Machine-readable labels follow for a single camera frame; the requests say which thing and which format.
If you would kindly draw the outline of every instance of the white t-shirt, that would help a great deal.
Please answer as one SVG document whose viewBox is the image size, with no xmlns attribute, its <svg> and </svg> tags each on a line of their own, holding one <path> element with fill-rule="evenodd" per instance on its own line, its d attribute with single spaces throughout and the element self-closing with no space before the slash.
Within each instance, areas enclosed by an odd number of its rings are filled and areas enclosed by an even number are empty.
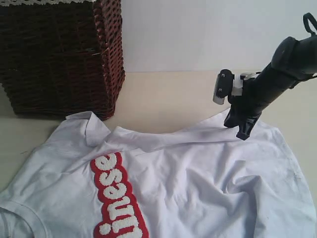
<svg viewBox="0 0 317 238">
<path fill-rule="evenodd" d="M 169 134 L 67 117 L 0 193 L 0 238 L 313 238 L 316 211 L 280 131 L 227 112 Z"/>
</svg>

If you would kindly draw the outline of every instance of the wicker basket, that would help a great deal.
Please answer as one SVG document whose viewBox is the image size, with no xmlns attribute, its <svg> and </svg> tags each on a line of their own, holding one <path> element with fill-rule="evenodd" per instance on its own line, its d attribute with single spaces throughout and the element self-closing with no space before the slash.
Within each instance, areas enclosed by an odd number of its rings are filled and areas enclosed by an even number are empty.
<svg viewBox="0 0 317 238">
<path fill-rule="evenodd" d="M 70 1 L 0 0 L 0 83 L 18 115 L 114 113 L 125 77 L 120 0 Z"/>
</svg>

